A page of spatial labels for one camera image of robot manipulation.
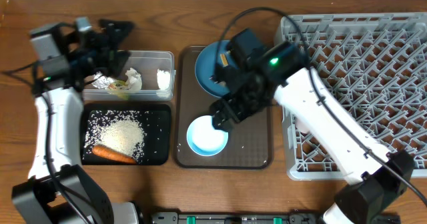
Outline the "foil snack wrapper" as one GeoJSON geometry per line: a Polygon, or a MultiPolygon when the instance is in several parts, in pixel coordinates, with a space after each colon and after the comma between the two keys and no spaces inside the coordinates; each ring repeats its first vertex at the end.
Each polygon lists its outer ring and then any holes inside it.
{"type": "Polygon", "coordinates": [[[101,72],[97,72],[93,76],[93,80],[90,81],[90,83],[96,88],[96,89],[104,89],[109,94],[115,95],[123,100],[128,100],[129,95],[125,93],[125,90],[127,88],[127,84],[125,81],[121,81],[118,79],[114,79],[112,77],[106,77],[101,72]]]}

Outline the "white paper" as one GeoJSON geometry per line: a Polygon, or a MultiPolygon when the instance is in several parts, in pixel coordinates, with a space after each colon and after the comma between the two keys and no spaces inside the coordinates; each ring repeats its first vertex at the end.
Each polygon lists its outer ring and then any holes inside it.
{"type": "Polygon", "coordinates": [[[157,70],[157,85],[159,90],[166,90],[169,88],[171,81],[171,73],[169,71],[157,70]]]}
{"type": "Polygon", "coordinates": [[[139,91],[142,88],[141,75],[133,68],[126,71],[126,88],[128,91],[139,91]]]}

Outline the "light blue rice bowl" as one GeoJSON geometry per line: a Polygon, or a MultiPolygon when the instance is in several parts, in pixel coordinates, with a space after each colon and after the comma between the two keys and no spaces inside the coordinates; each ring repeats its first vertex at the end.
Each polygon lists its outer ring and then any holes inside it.
{"type": "Polygon", "coordinates": [[[215,129],[212,119],[210,115],[200,116],[194,119],[187,129],[187,144],[200,156],[217,155],[228,143],[228,132],[215,129]]]}

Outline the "orange carrot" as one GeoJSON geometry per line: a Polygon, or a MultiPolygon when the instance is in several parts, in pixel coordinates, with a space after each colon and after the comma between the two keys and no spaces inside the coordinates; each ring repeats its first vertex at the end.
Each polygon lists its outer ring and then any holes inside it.
{"type": "Polygon", "coordinates": [[[109,159],[109,160],[117,161],[120,163],[127,163],[127,164],[137,163],[132,157],[129,157],[127,155],[124,155],[123,153],[114,151],[113,149],[104,147],[102,145],[94,146],[92,148],[92,153],[104,159],[109,159]]]}

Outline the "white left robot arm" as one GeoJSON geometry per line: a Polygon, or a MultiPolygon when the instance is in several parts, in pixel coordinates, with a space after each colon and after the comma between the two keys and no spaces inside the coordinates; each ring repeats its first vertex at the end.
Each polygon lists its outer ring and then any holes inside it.
{"type": "Polygon", "coordinates": [[[130,21],[99,21],[100,31],[80,17],[64,33],[64,23],[33,29],[37,60],[31,64],[31,92],[38,113],[37,144],[26,182],[11,199],[27,223],[139,223],[132,202],[112,203],[81,164],[82,92],[96,73],[117,76],[129,52],[119,49],[131,33],[130,21]]]}

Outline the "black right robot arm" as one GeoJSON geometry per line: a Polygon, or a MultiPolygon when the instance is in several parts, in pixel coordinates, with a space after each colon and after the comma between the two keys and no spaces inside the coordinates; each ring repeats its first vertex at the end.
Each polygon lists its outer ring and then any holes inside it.
{"type": "Polygon", "coordinates": [[[296,44],[266,47],[249,30],[213,55],[213,80],[228,92],[211,104],[214,128],[229,131],[276,102],[298,118],[332,157],[346,186],[324,213],[325,223],[371,223],[410,186],[414,160],[391,153],[326,89],[296,44]]]}

